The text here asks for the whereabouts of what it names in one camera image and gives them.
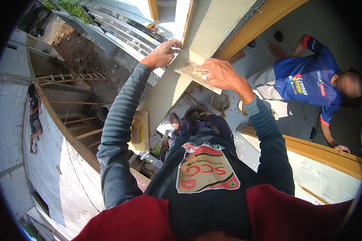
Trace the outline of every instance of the brick wall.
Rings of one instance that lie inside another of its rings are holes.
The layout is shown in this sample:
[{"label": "brick wall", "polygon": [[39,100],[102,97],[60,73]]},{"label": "brick wall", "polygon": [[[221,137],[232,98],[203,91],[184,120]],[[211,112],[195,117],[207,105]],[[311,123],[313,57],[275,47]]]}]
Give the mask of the brick wall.
[{"label": "brick wall", "polygon": [[27,47],[18,44],[17,50],[5,48],[0,62],[0,185],[13,214],[19,216],[34,205],[23,160],[30,76]]}]

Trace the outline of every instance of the blue jersey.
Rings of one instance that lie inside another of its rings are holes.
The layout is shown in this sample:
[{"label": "blue jersey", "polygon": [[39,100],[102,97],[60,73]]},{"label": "blue jersey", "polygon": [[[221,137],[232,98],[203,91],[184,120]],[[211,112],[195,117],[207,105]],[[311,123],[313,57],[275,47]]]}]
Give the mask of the blue jersey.
[{"label": "blue jersey", "polygon": [[313,37],[307,35],[303,46],[315,54],[275,62],[276,89],[283,99],[322,106],[320,121],[328,126],[342,101],[342,94],[330,82],[340,70],[330,50]]}]

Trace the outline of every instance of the bare foot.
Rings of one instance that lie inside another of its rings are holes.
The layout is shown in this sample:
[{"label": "bare foot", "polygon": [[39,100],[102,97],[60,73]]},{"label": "bare foot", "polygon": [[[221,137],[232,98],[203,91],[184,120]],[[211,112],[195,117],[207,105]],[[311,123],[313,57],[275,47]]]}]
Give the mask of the bare foot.
[{"label": "bare foot", "polygon": [[175,113],[172,113],[169,118],[170,125],[173,127],[173,129],[178,129],[180,126],[180,120],[178,119],[177,115]]}]

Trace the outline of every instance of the grey sweatpants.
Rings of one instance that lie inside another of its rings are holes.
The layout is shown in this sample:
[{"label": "grey sweatpants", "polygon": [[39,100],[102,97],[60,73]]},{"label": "grey sweatpants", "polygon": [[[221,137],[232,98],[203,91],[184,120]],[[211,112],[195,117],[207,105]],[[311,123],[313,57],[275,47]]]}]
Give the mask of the grey sweatpants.
[{"label": "grey sweatpants", "polygon": [[270,66],[247,78],[249,86],[256,89],[264,99],[282,100],[275,86],[274,66]]}]

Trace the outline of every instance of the grey long sleeve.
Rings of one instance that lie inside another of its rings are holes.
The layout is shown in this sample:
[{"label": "grey long sleeve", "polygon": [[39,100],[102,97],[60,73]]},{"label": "grey long sleeve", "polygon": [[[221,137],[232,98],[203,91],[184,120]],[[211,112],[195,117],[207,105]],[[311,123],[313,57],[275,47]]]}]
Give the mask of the grey long sleeve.
[{"label": "grey long sleeve", "polygon": [[256,95],[244,106],[260,141],[260,165],[257,173],[277,190],[294,195],[292,168],[286,142],[270,110]]},{"label": "grey long sleeve", "polygon": [[101,188],[106,209],[142,194],[130,173],[127,143],[135,110],[149,75],[146,65],[136,66],[115,98],[103,127],[97,159],[101,165]]}]

